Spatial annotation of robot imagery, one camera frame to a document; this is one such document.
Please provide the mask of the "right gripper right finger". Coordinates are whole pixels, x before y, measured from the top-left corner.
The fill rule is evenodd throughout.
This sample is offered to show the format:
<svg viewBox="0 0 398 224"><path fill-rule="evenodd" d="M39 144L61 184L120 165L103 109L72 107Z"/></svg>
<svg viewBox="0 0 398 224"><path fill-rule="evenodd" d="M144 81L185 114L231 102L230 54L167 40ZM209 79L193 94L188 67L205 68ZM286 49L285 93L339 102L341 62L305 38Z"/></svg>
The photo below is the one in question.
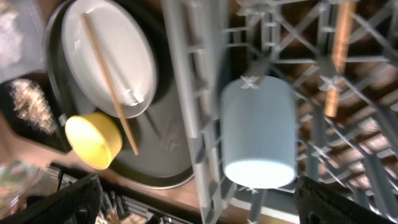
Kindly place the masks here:
<svg viewBox="0 0 398 224"><path fill-rule="evenodd" d="M394 224L308 177L298 179L294 201L301 224Z"/></svg>

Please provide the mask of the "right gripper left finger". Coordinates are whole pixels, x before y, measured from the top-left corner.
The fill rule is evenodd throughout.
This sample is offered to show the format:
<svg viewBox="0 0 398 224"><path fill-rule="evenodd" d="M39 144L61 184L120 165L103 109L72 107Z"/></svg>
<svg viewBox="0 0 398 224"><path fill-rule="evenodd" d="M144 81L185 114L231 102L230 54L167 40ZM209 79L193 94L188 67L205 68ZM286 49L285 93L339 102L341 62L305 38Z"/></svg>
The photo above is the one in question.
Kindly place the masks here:
<svg viewBox="0 0 398 224"><path fill-rule="evenodd" d="M1 219L8 224L95 223L103 203L99 177L90 174L39 200L21 212Z"/></svg>

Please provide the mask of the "yellow bowl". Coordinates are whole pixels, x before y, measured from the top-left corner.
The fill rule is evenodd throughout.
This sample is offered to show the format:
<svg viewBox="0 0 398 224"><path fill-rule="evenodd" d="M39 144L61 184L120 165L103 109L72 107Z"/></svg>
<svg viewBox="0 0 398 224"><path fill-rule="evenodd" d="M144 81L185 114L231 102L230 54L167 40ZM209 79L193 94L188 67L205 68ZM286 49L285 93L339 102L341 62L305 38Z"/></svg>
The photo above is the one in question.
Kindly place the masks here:
<svg viewBox="0 0 398 224"><path fill-rule="evenodd" d="M107 169L123 145L119 128L99 112L68 118L65 134L78 157L98 170Z"/></svg>

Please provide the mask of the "light blue cup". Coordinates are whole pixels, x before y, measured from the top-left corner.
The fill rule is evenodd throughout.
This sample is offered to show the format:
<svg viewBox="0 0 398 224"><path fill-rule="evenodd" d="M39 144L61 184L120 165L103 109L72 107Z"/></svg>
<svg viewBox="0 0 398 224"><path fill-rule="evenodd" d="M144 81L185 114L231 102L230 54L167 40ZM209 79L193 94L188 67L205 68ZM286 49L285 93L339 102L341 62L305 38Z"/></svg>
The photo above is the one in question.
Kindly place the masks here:
<svg viewBox="0 0 398 224"><path fill-rule="evenodd" d="M223 171L232 182L274 189L296 176L294 93L276 77L242 77L221 93Z"/></svg>

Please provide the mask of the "food scraps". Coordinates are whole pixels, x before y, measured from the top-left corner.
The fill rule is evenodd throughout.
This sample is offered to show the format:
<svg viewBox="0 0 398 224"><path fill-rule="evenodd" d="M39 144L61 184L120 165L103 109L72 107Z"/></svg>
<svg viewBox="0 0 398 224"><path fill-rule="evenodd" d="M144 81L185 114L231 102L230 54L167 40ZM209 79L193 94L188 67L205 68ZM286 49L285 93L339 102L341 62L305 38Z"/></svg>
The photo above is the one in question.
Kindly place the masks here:
<svg viewBox="0 0 398 224"><path fill-rule="evenodd" d="M10 82L11 96L16 116L33 130L52 135L56 124L49 102L41 87L32 80L18 78Z"/></svg>

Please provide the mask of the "white round plate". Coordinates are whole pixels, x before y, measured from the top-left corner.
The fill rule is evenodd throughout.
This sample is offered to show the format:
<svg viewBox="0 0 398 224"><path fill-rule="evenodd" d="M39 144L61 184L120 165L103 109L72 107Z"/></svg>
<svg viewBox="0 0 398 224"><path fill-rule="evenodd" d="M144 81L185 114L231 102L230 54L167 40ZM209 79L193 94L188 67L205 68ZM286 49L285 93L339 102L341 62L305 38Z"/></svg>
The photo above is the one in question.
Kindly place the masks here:
<svg viewBox="0 0 398 224"><path fill-rule="evenodd" d="M73 1L66 10L62 47L67 65L86 97L111 116L118 114L83 27L83 15L90 18L125 116L140 115L151 104L157 88L157 62L148 38L116 1Z"/></svg>

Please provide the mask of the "wooden chopstick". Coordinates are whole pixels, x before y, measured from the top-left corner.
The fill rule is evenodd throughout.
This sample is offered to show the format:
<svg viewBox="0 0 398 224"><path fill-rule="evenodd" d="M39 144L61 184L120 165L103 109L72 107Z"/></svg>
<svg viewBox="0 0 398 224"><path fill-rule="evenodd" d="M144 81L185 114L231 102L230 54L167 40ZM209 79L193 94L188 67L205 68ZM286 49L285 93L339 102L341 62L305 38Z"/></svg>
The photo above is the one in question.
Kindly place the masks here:
<svg viewBox="0 0 398 224"><path fill-rule="evenodd" d="M335 37L333 40L333 50L331 61L335 66L336 75L327 81L326 102L324 114L328 117L335 117L338 110L340 90L338 86L339 75L345 71L346 58L348 54L348 41L351 33L353 18L352 14L356 10L355 1L343 1L338 5L338 15L336 17Z"/></svg>
<svg viewBox="0 0 398 224"><path fill-rule="evenodd" d="M109 68L108 68L108 66L106 64L106 61L105 61L105 59L103 57L103 54L101 52L100 43L99 43L99 40L98 40L98 38L96 36L96 32L94 30L94 27L93 27L93 25L92 25L92 23L90 21L90 17L88 16L87 13L83 13L80 16L80 20L81 20L82 26L84 28L84 31L86 32L88 41L90 42L90 45L91 45L91 47L93 49L94 55L95 55L95 57L96 57L96 59L98 61L98 65L100 67L101 74L102 74L102 76L103 76L103 78L104 78L104 80L105 80L105 82L106 82L106 84L107 84L107 86L109 88L109 92L110 92L110 95L111 95L111 100L113 102L113 106L114 106L114 108L115 108L115 110L117 112L117 115L119 117L119 120L120 120L120 122L122 124L123 130L126 133L126 136L127 136L128 140L129 140L129 143L130 143L130 145L132 147L132 150L134 151L134 154L137 156L139 154L139 149L137 147L136 141L135 141L134 136L132 134L131 128L130 128L127 120L126 120L125 115L124 115L124 111L122 109L122 106L121 106L121 104L120 104L120 102L118 100L118 96L116 94L116 90L115 90L114 85L113 85L112 76L111 76L111 74L109 72Z"/></svg>

